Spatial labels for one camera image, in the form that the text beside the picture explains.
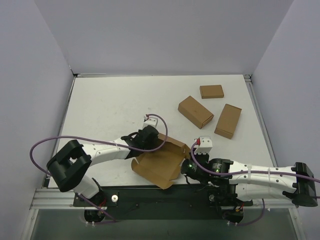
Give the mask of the brown paper box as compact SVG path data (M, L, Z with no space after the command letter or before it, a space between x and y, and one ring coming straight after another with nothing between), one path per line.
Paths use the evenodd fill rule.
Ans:
M159 188L170 188L181 174L181 164L189 158L190 148L183 142L167 137L163 146L144 152L131 161L131 169Z

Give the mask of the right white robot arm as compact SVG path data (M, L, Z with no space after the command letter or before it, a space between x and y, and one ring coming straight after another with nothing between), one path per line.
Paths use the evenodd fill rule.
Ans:
M259 199L318 206L314 174L303 162L288 167L263 167L195 154L183 161L180 172L209 187L208 194L218 206L238 206Z

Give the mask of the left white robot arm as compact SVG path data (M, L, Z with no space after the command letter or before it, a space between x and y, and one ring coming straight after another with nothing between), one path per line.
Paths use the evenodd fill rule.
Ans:
M89 167L113 160L138 157L160 148L163 140L155 127L148 125L114 141L81 144L70 140L47 163L46 167L60 192L74 191L92 206L103 206L107 201L99 183L86 175Z

